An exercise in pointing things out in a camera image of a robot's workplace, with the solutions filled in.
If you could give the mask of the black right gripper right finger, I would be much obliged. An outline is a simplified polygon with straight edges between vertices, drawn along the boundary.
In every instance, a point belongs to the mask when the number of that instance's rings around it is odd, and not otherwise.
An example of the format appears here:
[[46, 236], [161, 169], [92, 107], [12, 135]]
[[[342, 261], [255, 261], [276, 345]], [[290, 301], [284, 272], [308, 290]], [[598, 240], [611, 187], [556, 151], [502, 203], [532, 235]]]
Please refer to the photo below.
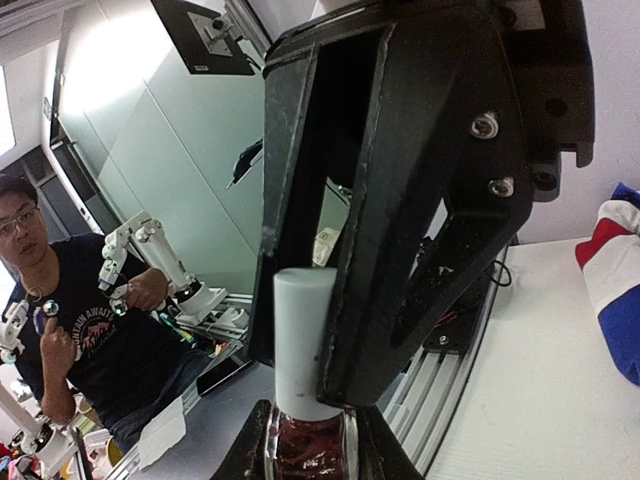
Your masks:
[[365, 480], [422, 480], [377, 407], [356, 411], [359, 478]]

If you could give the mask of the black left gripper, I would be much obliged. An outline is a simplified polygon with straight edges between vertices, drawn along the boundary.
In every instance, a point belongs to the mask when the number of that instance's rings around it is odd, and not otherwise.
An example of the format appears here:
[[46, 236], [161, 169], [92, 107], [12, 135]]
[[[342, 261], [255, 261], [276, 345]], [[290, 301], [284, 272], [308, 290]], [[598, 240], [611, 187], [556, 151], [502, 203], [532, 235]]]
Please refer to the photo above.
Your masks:
[[536, 202], [560, 193], [561, 156], [591, 164], [594, 70], [580, 1], [481, 1], [507, 55], [529, 152]]

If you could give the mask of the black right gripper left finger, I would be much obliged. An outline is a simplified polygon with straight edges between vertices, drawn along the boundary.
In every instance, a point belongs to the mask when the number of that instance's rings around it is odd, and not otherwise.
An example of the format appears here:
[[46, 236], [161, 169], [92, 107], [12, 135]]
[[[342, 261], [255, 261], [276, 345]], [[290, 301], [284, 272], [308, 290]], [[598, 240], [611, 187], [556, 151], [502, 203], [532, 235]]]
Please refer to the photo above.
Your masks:
[[267, 423], [272, 404], [259, 400], [211, 480], [265, 479], [264, 457]]

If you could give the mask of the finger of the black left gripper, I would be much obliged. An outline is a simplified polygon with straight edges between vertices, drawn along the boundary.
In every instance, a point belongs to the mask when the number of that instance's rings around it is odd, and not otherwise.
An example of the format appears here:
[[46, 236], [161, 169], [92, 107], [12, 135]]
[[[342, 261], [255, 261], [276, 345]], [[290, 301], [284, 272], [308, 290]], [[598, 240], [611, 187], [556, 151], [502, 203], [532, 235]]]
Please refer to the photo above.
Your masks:
[[524, 127], [489, 22], [383, 36], [319, 399], [370, 406], [531, 212]]
[[310, 245], [295, 239], [308, 234], [301, 200], [313, 184], [313, 167], [302, 158], [317, 70], [317, 48], [281, 37], [269, 50], [263, 72], [263, 219], [248, 338], [249, 356], [274, 365], [274, 281], [282, 268], [301, 266]]

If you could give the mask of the red nail polish bottle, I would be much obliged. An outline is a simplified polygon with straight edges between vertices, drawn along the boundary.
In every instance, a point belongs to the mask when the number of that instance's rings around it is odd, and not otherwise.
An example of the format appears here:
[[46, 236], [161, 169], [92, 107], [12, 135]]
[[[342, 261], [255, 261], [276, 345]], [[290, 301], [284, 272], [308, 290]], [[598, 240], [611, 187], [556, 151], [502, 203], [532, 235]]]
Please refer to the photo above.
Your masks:
[[357, 479], [356, 413], [347, 409], [320, 421], [304, 421], [271, 407], [264, 440], [267, 479]]

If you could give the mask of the white nail polish cap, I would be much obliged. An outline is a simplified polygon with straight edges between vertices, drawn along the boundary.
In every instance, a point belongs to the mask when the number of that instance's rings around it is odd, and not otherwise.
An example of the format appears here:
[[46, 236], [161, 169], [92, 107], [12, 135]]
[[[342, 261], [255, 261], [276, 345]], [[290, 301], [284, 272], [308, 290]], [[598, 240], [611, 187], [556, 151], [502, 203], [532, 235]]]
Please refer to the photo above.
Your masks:
[[289, 268], [274, 275], [275, 401], [295, 420], [325, 421], [341, 412], [317, 400], [336, 275], [334, 268]]

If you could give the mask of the background clutter and equipment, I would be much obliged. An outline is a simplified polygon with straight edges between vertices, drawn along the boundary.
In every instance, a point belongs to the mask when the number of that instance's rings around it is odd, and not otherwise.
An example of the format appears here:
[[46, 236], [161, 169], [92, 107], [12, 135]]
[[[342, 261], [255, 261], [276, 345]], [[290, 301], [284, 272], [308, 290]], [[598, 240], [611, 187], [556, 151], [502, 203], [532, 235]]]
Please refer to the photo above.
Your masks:
[[5, 388], [1, 410], [18, 427], [12, 442], [1, 446], [3, 479], [104, 479], [107, 470], [98, 461], [99, 450], [111, 467], [123, 458], [114, 442], [102, 440], [102, 431], [85, 437], [77, 428], [58, 428], [35, 418]]

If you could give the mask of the human operator in dark shirt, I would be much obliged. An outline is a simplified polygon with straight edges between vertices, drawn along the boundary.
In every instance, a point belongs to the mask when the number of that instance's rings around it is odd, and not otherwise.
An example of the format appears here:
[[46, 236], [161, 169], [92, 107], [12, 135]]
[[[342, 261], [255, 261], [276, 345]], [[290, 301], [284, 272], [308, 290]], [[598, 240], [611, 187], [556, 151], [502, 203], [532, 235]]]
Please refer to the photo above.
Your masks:
[[104, 238], [49, 242], [35, 188], [1, 177], [1, 257], [19, 280], [12, 302], [29, 303], [16, 368], [43, 413], [67, 425], [77, 388], [122, 452], [210, 363], [205, 352], [151, 317], [167, 299], [165, 274], [127, 257], [119, 281], [127, 312], [116, 315], [98, 288]]

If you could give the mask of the blue white red sleeve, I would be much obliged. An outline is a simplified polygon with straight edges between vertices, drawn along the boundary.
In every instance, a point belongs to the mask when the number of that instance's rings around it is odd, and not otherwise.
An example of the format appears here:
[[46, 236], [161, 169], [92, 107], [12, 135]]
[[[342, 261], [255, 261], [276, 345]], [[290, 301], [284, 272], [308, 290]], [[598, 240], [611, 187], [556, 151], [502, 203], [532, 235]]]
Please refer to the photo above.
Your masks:
[[616, 369], [639, 384], [639, 192], [623, 183], [601, 204], [591, 237], [575, 247]]

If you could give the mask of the aluminium table frame rail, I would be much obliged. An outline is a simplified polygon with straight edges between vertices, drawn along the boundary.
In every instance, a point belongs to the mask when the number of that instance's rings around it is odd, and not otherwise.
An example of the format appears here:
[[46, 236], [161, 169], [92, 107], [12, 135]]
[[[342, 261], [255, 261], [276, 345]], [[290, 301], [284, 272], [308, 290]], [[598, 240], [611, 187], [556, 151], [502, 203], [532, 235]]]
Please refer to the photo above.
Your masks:
[[378, 402], [408, 459], [425, 479], [469, 381], [496, 294], [512, 283], [503, 248], [466, 292], [466, 305], [420, 346]]

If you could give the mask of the wall mounted black monitor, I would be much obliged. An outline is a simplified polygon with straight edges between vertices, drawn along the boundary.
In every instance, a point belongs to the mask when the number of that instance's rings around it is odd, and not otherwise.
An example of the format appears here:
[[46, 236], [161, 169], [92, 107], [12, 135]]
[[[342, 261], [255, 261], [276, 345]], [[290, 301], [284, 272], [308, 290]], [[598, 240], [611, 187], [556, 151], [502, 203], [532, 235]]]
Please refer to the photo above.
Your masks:
[[226, 14], [190, 1], [151, 4], [191, 75], [255, 75]]

